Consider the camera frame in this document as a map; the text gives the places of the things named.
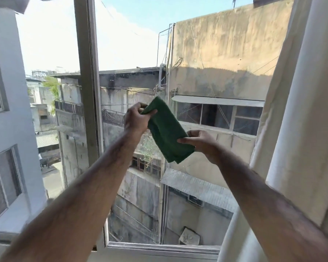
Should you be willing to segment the cream curtain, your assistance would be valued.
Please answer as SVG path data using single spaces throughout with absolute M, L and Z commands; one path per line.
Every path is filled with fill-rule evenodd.
M 249 168 L 328 236 L 328 0 L 295 0 Z M 269 262 L 240 207 L 218 262 Z

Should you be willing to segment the hanging green plant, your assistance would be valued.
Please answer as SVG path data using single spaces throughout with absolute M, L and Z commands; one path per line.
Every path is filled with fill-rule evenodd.
M 153 139 L 153 137 L 149 134 L 143 134 L 142 140 L 140 143 L 140 152 L 143 155 L 143 161 L 145 166 L 149 166 L 153 162 L 154 159 L 158 158 L 158 147 Z

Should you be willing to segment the person's right forearm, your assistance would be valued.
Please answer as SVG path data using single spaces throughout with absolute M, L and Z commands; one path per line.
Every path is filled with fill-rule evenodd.
M 328 262 L 328 236 L 237 156 L 214 145 L 213 161 L 269 262 Z

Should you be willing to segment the corrugated metal awning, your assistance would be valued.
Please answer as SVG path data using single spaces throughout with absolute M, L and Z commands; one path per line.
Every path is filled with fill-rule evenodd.
M 166 169 L 161 183 L 230 212 L 235 212 L 239 207 L 228 188 L 211 184 L 171 168 Z

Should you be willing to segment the white building with windows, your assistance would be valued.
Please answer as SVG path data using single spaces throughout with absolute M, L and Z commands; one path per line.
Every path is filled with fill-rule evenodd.
M 16 13 L 29 0 L 0 0 L 0 241 L 46 206 Z

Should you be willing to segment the green tree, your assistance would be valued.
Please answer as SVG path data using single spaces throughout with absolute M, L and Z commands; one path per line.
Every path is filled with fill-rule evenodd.
M 59 89 L 60 83 L 57 78 L 52 76 L 47 76 L 43 83 L 46 92 L 46 104 L 50 104 L 55 107 L 55 100 L 59 100 Z

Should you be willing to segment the person's left forearm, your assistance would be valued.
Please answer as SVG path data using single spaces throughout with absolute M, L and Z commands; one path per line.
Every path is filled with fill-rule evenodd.
M 146 128 L 126 128 L 86 172 L 27 225 L 0 262 L 87 262 Z

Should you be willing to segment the person's left hand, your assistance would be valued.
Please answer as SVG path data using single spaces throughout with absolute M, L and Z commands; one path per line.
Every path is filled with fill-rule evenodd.
M 124 132 L 127 135 L 140 138 L 147 130 L 150 119 L 144 119 L 140 113 L 147 107 L 147 104 L 138 102 L 127 110 L 124 116 Z

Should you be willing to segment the grey concrete building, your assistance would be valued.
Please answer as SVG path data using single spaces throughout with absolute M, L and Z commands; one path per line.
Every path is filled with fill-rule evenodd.
M 149 104 L 158 92 L 158 67 L 100 72 L 100 108 L 103 147 L 123 132 L 124 115 L 137 102 Z M 54 74 L 60 82 L 55 100 L 56 128 L 61 151 L 64 186 L 70 185 L 89 166 L 80 73 Z M 162 185 L 165 159 L 145 166 L 140 143 L 118 190 L 107 219 L 108 241 L 162 244 Z

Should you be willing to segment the white window frame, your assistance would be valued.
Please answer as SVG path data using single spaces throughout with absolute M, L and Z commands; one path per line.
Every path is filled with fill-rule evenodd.
M 95 0 L 74 0 L 79 65 L 83 93 L 83 109 L 89 165 L 94 163 L 103 147 L 101 131 L 100 79 L 98 68 Z M 107 220 L 102 223 L 88 262 L 217 262 L 216 248 L 108 241 Z

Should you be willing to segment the person's right hand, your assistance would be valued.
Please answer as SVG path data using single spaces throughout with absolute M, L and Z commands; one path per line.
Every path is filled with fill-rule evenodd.
M 196 137 L 195 151 L 201 152 L 212 164 L 219 165 L 223 147 L 206 131 L 189 130 L 188 137 Z

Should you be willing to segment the green microfibre cloth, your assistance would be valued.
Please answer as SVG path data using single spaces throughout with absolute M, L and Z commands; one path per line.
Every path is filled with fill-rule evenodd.
M 157 112 L 150 118 L 148 129 L 155 144 L 169 163 L 181 163 L 194 153 L 195 147 L 177 141 L 178 139 L 188 137 L 188 134 L 184 131 L 165 101 L 159 96 L 155 97 L 141 114 L 149 114 L 153 110 L 157 110 Z

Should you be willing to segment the white air conditioner unit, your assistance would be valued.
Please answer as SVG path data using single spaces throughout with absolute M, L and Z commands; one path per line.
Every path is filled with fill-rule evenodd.
M 184 227 L 182 234 L 179 237 L 179 245 L 198 246 L 200 245 L 201 236 L 189 229 Z

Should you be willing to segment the weathered beige building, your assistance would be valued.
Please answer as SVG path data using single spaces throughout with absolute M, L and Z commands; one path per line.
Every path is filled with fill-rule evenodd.
M 185 131 L 206 131 L 250 162 L 293 3 L 253 0 L 175 23 L 170 107 Z M 228 188 L 219 168 L 199 152 L 179 164 L 167 163 L 167 168 Z M 162 244 L 179 244 L 188 227 L 201 236 L 200 245 L 221 245 L 234 212 L 162 185 L 166 189 Z

